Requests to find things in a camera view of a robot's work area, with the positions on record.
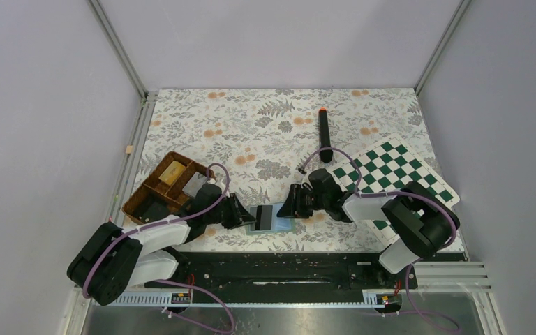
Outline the dark credit card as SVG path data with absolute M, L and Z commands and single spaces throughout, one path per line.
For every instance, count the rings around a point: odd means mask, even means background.
M 272 226 L 272 205 L 260 205 L 256 207 L 255 218 L 256 222 L 254 225 L 255 231 L 265 231 L 271 230 Z

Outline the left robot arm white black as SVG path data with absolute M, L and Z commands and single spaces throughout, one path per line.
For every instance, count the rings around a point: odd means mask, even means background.
M 188 267 L 169 249 L 186 244 L 206 227 L 226 229 L 252 224 L 255 217 L 236 194 L 205 184 L 176 213 L 125 230 L 107 222 L 98 227 L 69 264 L 67 277 L 102 306 L 115 301 L 126 288 L 164 279 L 179 287 L 188 280 Z

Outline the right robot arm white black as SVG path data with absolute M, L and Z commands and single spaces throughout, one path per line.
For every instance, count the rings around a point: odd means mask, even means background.
M 303 184 L 292 184 L 279 218 L 305 219 L 325 211 L 335 221 L 386 221 L 398 240 L 372 269 L 376 284 L 388 288 L 408 265 L 451 244 L 460 226 L 457 216 L 416 181 L 398 190 L 357 193 L 344 190 L 325 169 L 315 170 Z

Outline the white card in basket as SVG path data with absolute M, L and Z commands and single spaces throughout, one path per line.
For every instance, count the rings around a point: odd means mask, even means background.
M 190 197 L 195 197 L 197 192 L 206 184 L 207 176 L 200 172 L 195 172 L 194 175 L 186 182 L 182 191 Z

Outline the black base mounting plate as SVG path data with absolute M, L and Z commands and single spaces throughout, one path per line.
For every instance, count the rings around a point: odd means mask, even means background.
M 418 287 L 415 271 L 388 273 L 375 253 L 201 253 L 184 252 L 171 278 L 193 280 L 223 299 L 346 298 L 363 289 Z

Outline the black microphone orange tip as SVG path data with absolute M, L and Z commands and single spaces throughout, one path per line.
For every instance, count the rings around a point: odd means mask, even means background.
M 331 149 L 329 120 L 326 108 L 320 108 L 318 111 L 318 125 L 320 138 L 320 160 L 323 163 L 330 163 L 333 159 L 333 150 Z

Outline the floral patterned table mat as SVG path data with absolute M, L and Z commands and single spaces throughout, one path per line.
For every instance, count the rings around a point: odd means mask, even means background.
M 332 166 L 389 135 L 440 174 L 415 91 L 392 89 L 165 89 L 158 92 L 135 172 L 137 189 L 175 151 L 218 176 L 247 207 L 276 204 L 307 170 L 322 167 L 318 111 L 327 109 Z

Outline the yellow block in basket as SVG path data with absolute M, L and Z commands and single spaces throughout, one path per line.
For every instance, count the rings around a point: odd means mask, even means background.
M 180 163 L 179 161 L 172 161 L 160 174 L 158 179 L 164 184 L 172 186 L 182 175 L 185 169 L 186 166 L 184 164 Z

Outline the brown wicker basket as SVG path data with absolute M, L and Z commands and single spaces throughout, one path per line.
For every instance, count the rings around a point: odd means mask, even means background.
M 158 177 L 172 161 L 179 161 L 186 166 L 186 169 L 172 186 L 168 186 Z M 206 175 L 206 171 L 206 166 L 171 151 L 124 203 L 122 211 L 137 225 L 165 218 L 178 211 L 188 199 L 193 198 L 185 194 L 182 188 L 195 172 Z

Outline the green white chessboard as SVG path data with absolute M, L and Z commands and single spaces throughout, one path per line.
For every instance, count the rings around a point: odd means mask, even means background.
M 343 190 L 352 191 L 358 176 L 362 176 L 359 187 L 364 193 L 392 191 L 416 181 L 447 207 L 460 201 L 457 192 L 399 135 L 389 135 L 352 157 L 359 171 L 346 158 L 327 168 Z M 399 238 L 387 221 L 360 221 L 346 228 L 329 221 L 327 226 L 350 248 L 371 246 L 376 241 L 388 246 Z

